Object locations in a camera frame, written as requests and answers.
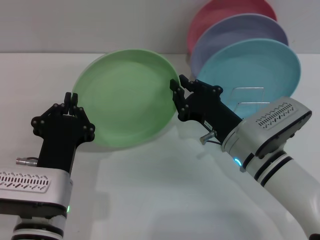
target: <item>white backdrop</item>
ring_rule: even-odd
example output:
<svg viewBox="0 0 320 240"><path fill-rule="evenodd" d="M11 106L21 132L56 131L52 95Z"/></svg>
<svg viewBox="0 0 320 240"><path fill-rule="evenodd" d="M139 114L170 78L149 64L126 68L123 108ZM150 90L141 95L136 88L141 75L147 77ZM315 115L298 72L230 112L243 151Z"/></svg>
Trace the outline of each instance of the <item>white backdrop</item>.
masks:
<svg viewBox="0 0 320 240"><path fill-rule="evenodd" d="M320 1L268 0L297 53L320 53ZM1 0L0 52L186 53L207 0Z"/></svg>

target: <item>white tabletop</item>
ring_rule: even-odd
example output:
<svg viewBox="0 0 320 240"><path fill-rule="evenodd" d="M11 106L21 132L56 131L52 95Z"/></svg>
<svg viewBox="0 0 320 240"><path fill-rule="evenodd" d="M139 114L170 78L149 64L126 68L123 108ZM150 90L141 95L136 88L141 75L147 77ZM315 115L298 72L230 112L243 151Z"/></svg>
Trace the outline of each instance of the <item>white tabletop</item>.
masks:
<svg viewBox="0 0 320 240"><path fill-rule="evenodd" d="M82 70L101 54L0 54L0 161L37 157L42 139L31 119L62 103ZM165 55L190 75L185 55ZM293 98L311 120L285 150L320 181L320 55L299 55L301 82ZM75 155L67 240L302 240L293 217L219 146L202 146L207 131L175 115L159 137L112 151L94 143ZM16 218L0 216L0 240Z"/></svg>

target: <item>metal connector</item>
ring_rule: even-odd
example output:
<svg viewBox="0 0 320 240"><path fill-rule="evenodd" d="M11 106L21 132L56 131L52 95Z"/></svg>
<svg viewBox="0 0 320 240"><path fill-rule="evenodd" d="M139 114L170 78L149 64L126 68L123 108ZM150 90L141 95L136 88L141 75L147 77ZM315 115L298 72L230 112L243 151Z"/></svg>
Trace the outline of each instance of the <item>metal connector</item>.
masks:
<svg viewBox="0 0 320 240"><path fill-rule="evenodd" d="M208 134L200 137L200 142L202 143L202 145L205 145L208 140L215 138L216 136L217 136L217 132L215 130L212 130Z"/></svg>
<svg viewBox="0 0 320 240"><path fill-rule="evenodd" d="M17 157L17 159L15 160L15 164L36 167L38 164L38 160L28 157Z"/></svg>

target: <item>stack of plates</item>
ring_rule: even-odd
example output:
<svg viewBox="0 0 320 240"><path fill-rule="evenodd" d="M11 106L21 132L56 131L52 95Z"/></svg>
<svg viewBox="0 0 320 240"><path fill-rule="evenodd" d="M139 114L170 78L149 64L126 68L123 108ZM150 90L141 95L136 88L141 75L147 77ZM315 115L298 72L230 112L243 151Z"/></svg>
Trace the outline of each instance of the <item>stack of plates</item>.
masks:
<svg viewBox="0 0 320 240"><path fill-rule="evenodd" d="M221 101L246 118L282 96L291 96L301 67L288 38L264 0L212 0L188 33L192 74L219 85Z"/></svg>

